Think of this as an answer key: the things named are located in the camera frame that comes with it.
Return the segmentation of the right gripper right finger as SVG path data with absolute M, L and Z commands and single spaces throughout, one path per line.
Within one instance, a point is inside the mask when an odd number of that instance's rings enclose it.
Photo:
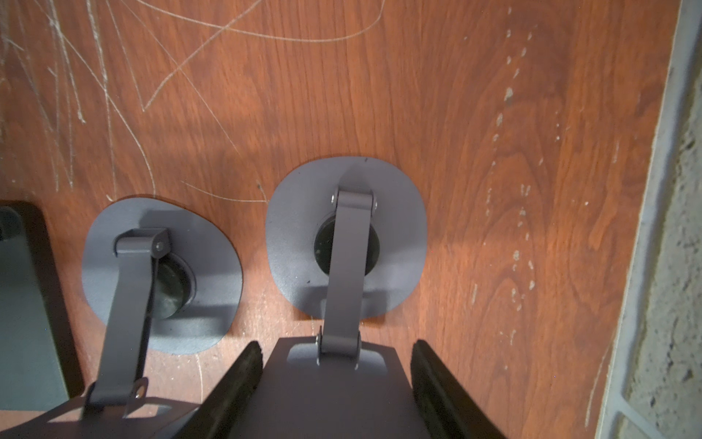
M 412 347 L 411 387 L 432 438 L 506 437 L 423 339 Z

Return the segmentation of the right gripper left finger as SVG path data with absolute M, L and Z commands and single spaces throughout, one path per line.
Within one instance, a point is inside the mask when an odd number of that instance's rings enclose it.
M 250 342 L 175 438 L 228 438 L 263 376 L 263 352 Z

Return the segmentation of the grey phone stand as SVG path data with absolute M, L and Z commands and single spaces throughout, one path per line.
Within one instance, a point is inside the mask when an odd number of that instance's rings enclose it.
M 274 191 L 265 232 L 277 287 L 322 325 L 276 343 L 231 436 L 426 437 L 396 350 L 360 333 L 422 277 L 427 216 L 411 179 L 371 157 L 309 162 Z
M 89 230 L 82 285 L 106 321 L 97 379 L 82 396 L 5 430 L 6 438 L 179 438 L 199 406 L 148 395 L 149 347 L 217 345 L 241 301 L 241 261 L 212 222 L 151 198 L 122 199 Z

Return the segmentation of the black phone stand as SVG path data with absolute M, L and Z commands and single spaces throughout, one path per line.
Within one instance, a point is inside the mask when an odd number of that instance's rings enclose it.
M 47 411 L 84 388 L 44 216 L 27 201 L 4 201 L 1 408 Z

